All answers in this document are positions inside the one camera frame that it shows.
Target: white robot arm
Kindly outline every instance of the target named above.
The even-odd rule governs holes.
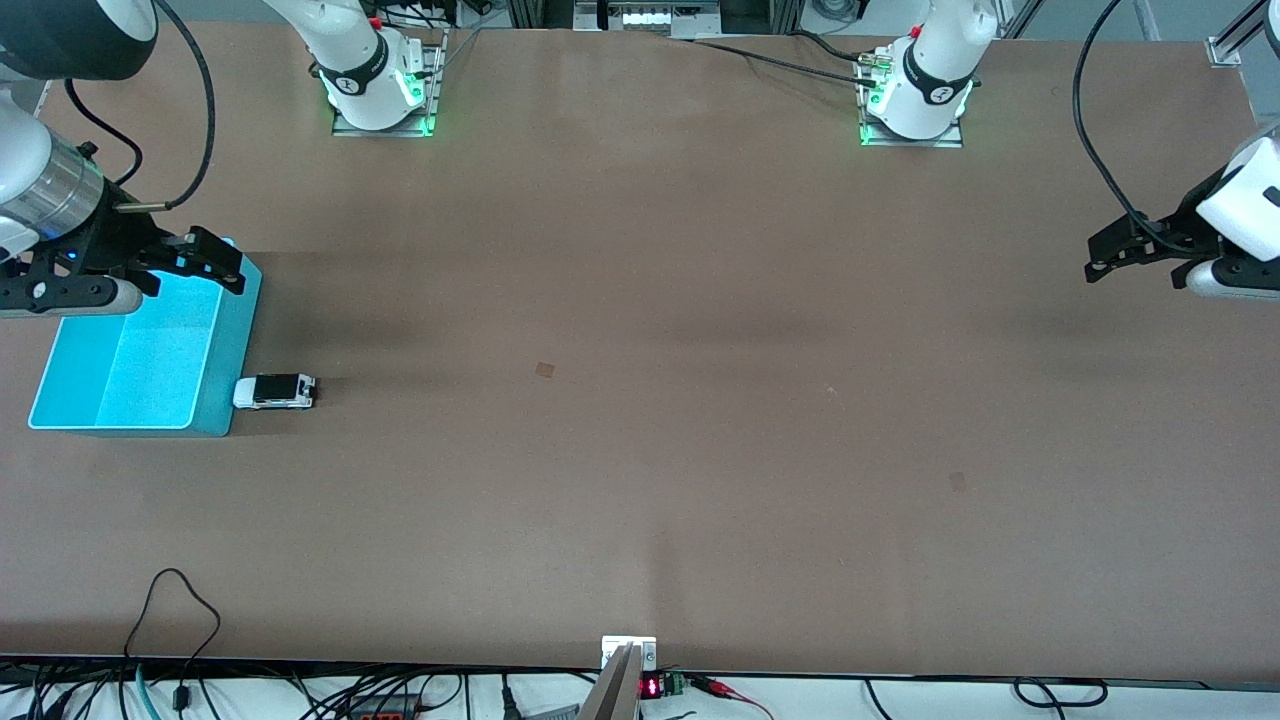
[[[991,0],[933,0],[918,31],[877,49],[891,64],[867,111],[909,140],[938,137],[964,111],[997,27]]]
[[[352,126],[385,129],[426,101],[419,82],[422,42],[392,28],[374,29],[360,0],[264,1],[302,36],[329,102]]]
[[[1280,0],[1271,0],[1267,37],[1280,54]],[[1203,297],[1280,300],[1280,140],[1272,124],[1222,169],[1196,186],[1178,209],[1142,227],[1128,214],[1089,238],[1084,277],[1160,260],[1183,260],[1175,288]]]
[[[0,318],[123,314],[160,291],[154,272],[243,292],[241,254],[198,227],[175,236],[102,177],[93,147],[61,138],[4,86],[124,79],[155,46],[151,0],[0,0]]]
[[[425,102],[421,41],[375,29],[358,0],[266,3],[302,35],[329,101],[352,126],[388,128]],[[0,0],[0,318],[132,313],[159,292],[155,272],[243,292],[238,250],[204,228],[157,228],[138,211],[148,208],[102,176],[90,145],[59,137],[5,88],[129,78],[156,32],[152,0]]]

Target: toy car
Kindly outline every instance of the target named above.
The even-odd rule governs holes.
[[[315,404],[311,375],[256,375],[236,382],[232,405],[242,410],[306,410]]]

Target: silver cylinder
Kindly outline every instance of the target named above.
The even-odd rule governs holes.
[[[61,237],[87,220],[102,199],[106,181],[69,142],[52,135],[49,164],[22,195],[0,205],[0,215],[18,220],[45,240]]]

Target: blue plastic tray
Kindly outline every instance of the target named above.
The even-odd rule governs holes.
[[[244,365],[262,273],[244,295],[165,275],[129,315],[63,318],[27,424],[105,437],[221,437]]]

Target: tabletop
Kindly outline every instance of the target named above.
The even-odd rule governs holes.
[[[436,136],[333,138],[287,26],[196,23],[205,186],[264,270],[210,441],[35,433],[52,320],[0,324],[0,651],[118,652],[183,568],[212,655],[1280,679],[1280,315],[1133,268],[1075,44],[996,42],[963,150],[858,143],[847,85],[644,33],[485,31]],[[736,40],[833,72],[800,38]],[[858,49],[858,38],[840,46]],[[1162,215],[1253,128],[1199,45],[1100,45],[1100,152]],[[161,33],[86,102],[172,196],[204,137]],[[127,163],[56,91],[42,117]],[[138,652],[187,653],[165,587]]]

